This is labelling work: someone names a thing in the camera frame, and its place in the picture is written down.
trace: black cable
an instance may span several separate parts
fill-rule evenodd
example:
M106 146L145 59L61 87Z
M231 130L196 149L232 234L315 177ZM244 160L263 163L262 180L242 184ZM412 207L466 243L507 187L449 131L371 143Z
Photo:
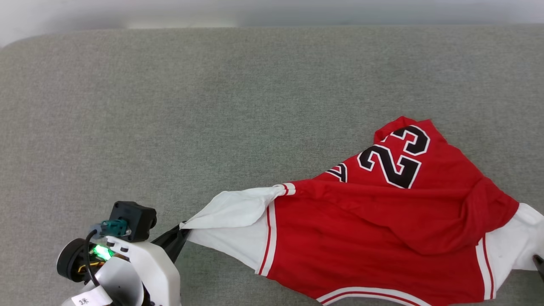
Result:
M85 238L85 244L83 245L83 251L85 252L85 267L87 268L87 272L89 273L89 276L91 276L92 283L95 284L95 286L100 286L100 283L95 277L95 274L91 270L91 258L89 255L89 242L91 241L91 238L97 233L97 230L92 230L88 235L87 238Z

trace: red stripe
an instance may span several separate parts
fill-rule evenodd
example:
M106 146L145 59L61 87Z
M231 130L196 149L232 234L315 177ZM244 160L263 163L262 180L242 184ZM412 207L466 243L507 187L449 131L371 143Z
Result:
M267 248L266 248L266 250L264 251L263 263L261 264L261 269L259 270L259 275L262 275L262 273L263 273L264 263L267 262L268 248L270 247L270 232L271 232L271 228L270 228L270 208L268 208L268 207L267 207L267 221L268 221L268 240L267 240Z
M401 298L401 297L398 297L398 296L394 296L394 295L388 295L388 294L385 294L385 293L376 293L376 292L364 292L364 291L349 291L349 292L344 292L344 293L340 293L340 294L337 294L333 297L330 297L324 301L321 302L321 304L325 304L326 302L334 299L334 298L337 298L339 296L343 296L343 295L349 295L349 294L352 294L352 293L359 293L359 294L364 294L364 295L375 295L375 296L383 296L383 297L390 297L390 298L394 298L394 299L397 299L399 301L403 301L403 302L406 302L410 305L414 305L414 306L420 306L419 304L416 304L415 302L412 302L408 299L405 299L405 298Z
M486 247L485 247L485 235L484 235L484 238L483 238L483 241L482 241L482 245L484 247L484 257L485 257L485 263L487 264L487 270L489 271L489 277L491 278L491 293L490 293L490 299L493 298L493 293L494 293L494 283L493 283L493 273L491 273L491 266L489 265L489 260L487 259L487 250L486 250Z

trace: white jersey trim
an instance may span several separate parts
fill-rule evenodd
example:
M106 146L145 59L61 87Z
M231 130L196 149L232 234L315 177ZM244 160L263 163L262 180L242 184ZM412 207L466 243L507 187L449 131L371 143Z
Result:
M282 186L285 190L283 195L293 195L296 192L295 185L293 183L283 183L276 186ZM274 262L274 255L276 253L276 206L272 202L268 205L267 210L267 223L268 223L268 238L267 244L263 254L263 260L261 263L261 268L256 271L257 274L262 276L268 276L270 268L272 268L272 263Z
M267 246L264 250L263 261L258 274L267 276L272 267L274 261L274 254L276 253L276 209L274 202L270 203L267 207L267 223L268 223L268 238Z
M346 297L370 297L385 299L392 302L397 302L406 306L431 306L422 299L419 299L406 292L371 287L345 287L327 293L317 298L317 301L323 305L329 305Z
M485 235L476 246L476 257L480 266L481 277L484 281L484 299L493 299L495 297L494 279L491 272L491 265L487 258L487 246L485 243Z

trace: white label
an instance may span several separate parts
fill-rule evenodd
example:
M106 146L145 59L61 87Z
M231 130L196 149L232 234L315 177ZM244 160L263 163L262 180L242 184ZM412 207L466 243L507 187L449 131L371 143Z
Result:
M113 303L102 286L72 297L76 306L106 306Z

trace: black and white number print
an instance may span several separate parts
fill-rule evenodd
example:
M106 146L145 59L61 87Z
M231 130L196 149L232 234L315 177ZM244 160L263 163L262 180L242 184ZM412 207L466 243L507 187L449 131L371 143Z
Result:
M407 135L411 135L413 140L408 140ZM385 145L388 137L396 137L405 140L405 145L402 154L395 160L391 154L391 150ZM367 171L375 170L376 156L380 163L380 169L384 174L387 183L399 188L411 188L417 177L421 162L416 158L421 154L425 154L429 148L430 138L421 128L410 125L396 130L384 138L380 144L375 144L357 156L359 167ZM348 182L348 168L344 163L334 166L326 171L339 178L340 182Z

